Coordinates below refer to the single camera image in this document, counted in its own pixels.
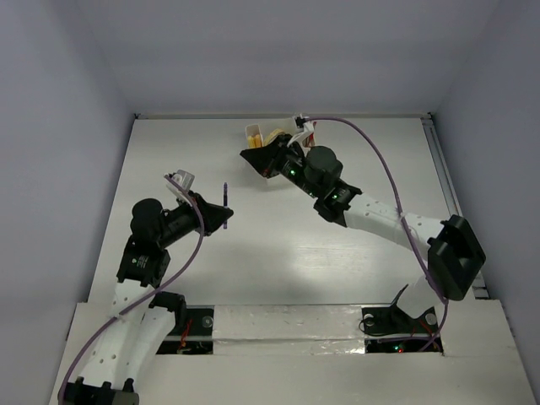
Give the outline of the patterned washi tape roll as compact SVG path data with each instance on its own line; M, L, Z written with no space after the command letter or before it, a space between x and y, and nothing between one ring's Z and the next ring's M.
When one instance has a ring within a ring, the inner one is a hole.
M277 136L285 134L283 129L277 128L274 131L270 132L268 136L264 139L264 145L269 145Z

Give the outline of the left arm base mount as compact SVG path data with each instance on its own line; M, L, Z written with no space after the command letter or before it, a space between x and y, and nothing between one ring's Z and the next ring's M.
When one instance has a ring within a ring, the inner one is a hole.
M175 327L157 354L207 355L213 353L213 306L188 306L183 326Z

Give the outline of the red gel pen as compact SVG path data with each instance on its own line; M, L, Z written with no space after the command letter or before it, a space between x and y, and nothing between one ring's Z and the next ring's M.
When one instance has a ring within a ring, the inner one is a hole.
M305 140L305 147L310 149L316 146L316 138L315 138L315 128L316 128L316 122L311 123L312 131L308 138Z

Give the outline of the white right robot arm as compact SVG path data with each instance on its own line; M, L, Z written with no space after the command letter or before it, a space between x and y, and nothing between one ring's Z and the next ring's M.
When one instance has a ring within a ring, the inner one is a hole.
M466 297L486 255L465 218L401 212L344 181L343 164L330 148L304 151L289 139L280 134L267 146L240 151L240 156L260 176L283 176L314 198L314 209L327 222L377 235L419 260L420 278L400 290L388 311L395 329L407 331L428 309Z

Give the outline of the yellow highlighter marker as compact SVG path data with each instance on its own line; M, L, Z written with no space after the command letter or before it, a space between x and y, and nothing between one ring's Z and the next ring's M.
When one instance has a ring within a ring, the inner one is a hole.
M253 149L253 148L256 147L255 141L254 141L254 137L253 137L253 136L249 136L249 137L247 138L247 140L248 140L248 144L249 144L249 148L250 148L250 149Z

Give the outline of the purple gel pen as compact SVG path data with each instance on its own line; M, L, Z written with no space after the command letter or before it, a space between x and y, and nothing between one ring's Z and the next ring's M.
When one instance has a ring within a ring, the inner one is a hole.
M223 185L223 205L224 205L224 208L229 207L229 204L228 204L228 183L227 182L224 182L224 185ZM224 230L228 229L228 219L226 219L224 221L223 229Z

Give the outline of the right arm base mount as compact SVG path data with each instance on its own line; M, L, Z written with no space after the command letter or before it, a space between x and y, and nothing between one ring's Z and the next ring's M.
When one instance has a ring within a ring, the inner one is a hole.
M367 354L416 353L433 337L439 323L435 308L412 318L397 306L407 286L387 305L362 309L359 330L364 334Z

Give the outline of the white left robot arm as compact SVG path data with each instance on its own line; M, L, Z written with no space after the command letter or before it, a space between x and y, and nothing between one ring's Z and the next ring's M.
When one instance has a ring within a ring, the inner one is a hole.
M192 232L217 231L234 212L195 192L163 208L154 198L132 207L131 234L116 274L111 308L69 366L57 394L60 404L138 404L141 377L169 333L188 326L184 295L164 290L169 246Z

